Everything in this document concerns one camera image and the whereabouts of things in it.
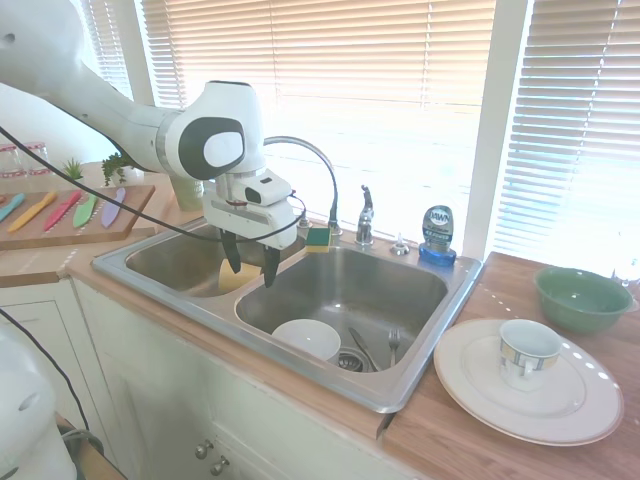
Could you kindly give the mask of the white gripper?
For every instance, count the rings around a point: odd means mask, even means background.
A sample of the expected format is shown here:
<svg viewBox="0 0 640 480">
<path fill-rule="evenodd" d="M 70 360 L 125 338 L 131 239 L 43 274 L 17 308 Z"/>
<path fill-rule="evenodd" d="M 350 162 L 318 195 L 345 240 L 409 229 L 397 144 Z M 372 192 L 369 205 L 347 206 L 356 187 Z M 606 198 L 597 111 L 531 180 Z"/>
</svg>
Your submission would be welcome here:
<svg viewBox="0 0 640 480">
<path fill-rule="evenodd" d="M 255 241 L 261 237 L 264 285 L 273 285 L 280 250 L 297 238 L 297 220 L 287 200 L 291 193 L 291 185 L 275 174 L 223 174 L 204 183 L 204 218 L 221 229 L 221 243 L 234 274 L 242 266 L 236 235 Z"/>
</svg>

